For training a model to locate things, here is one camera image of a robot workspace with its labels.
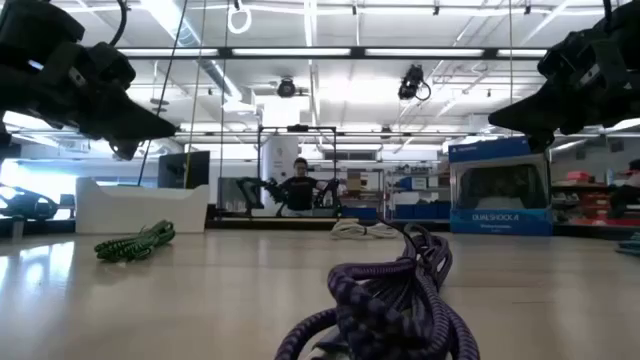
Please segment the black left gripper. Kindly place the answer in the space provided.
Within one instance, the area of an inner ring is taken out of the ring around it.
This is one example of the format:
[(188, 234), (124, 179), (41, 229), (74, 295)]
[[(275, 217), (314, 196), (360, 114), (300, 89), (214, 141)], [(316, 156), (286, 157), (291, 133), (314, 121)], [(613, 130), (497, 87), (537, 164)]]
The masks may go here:
[(109, 141), (114, 155), (131, 161), (143, 140), (174, 136), (169, 121), (128, 100), (128, 59), (105, 42), (64, 42), (40, 68), (24, 52), (1, 47), (1, 108), (72, 127)]

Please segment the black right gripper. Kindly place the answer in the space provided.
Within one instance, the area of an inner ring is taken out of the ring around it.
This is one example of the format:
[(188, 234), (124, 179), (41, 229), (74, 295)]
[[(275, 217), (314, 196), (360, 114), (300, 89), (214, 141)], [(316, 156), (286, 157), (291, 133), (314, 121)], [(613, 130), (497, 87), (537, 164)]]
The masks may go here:
[(538, 63), (542, 92), (492, 112), (491, 125), (524, 133), (532, 153), (554, 133), (612, 127), (639, 114), (639, 32), (630, 28), (571, 32)]

